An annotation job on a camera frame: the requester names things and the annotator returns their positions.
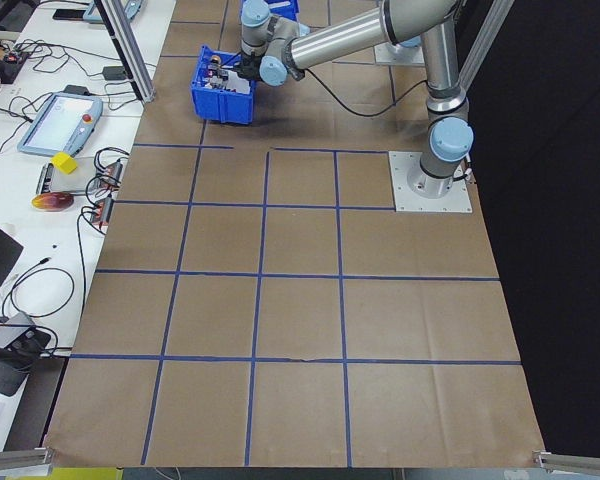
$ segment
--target aluminum frame post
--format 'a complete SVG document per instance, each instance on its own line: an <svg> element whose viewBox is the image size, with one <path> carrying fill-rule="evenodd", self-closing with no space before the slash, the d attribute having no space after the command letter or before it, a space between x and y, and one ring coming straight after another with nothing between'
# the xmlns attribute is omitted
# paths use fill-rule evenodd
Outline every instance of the aluminum frame post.
<svg viewBox="0 0 600 480"><path fill-rule="evenodd" d="M41 466L48 466L51 469L53 453L51 448L0 452L0 472Z"/></svg>
<svg viewBox="0 0 600 480"><path fill-rule="evenodd" d="M136 98L142 103L153 101L156 90L120 0L94 0L94 2L127 72Z"/></svg>
<svg viewBox="0 0 600 480"><path fill-rule="evenodd" d="M547 471L584 473L600 476L600 458L554 455L549 452L534 452L534 460Z"/></svg>
<svg viewBox="0 0 600 480"><path fill-rule="evenodd" d="M494 0L460 71L460 85L469 91L515 0Z"/></svg>

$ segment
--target white rectangular device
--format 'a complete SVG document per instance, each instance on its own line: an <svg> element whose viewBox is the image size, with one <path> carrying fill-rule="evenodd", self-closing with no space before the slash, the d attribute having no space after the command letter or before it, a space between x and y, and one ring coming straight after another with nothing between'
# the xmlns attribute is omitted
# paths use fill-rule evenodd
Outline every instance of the white rectangular device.
<svg viewBox="0 0 600 480"><path fill-rule="evenodd" d="M75 155L93 132L102 115L97 97L54 93L38 112L18 143L24 153L53 157L58 152Z"/></svg>

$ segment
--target black monitor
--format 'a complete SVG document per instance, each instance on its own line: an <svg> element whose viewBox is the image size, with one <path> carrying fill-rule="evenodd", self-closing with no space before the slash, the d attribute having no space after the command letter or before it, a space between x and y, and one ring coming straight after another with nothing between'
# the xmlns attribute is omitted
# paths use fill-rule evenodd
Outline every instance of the black monitor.
<svg viewBox="0 0 600 480"><path fill-rule="evenodd" d="M0 229L0 287L20 258L22 245ZM49 335L31 328L21 329L22 334L7 345L0 346L0 393L11 396L27 377L29 369L40 355L39 348L49 342Z"/></svg>

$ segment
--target power adapter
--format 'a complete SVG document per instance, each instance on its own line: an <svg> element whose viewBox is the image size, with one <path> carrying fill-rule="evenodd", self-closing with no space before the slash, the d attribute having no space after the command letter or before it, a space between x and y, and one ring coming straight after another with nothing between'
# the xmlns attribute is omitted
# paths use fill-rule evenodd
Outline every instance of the power adapter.
<svg viewBox="0 0 600 480"><path fill-rule="evenodd" d="M102 76L105 80L126 80L127 72L125 72L124 67L104 67Z"/></svg>
<svg viewBox="0 0 600 480"><path fill-rule="evenodd" d="M80 95L83 97L91 95L91 92L87 87L83 87L81 85L67 85L64 87L64 93L71 93L73 95Z"/></svg>

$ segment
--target smartphone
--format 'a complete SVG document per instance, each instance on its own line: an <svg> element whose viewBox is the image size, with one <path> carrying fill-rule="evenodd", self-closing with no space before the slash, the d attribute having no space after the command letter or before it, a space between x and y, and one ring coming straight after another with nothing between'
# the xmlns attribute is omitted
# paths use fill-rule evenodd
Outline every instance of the smartphone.
<svg viewBox="0 0 600 480"><path fill-rule="evenodd" d="M69 8L58 8L53 13L54 20L73 20L73 21L82 21L82 16L86 10L76 10Z"/></svg>

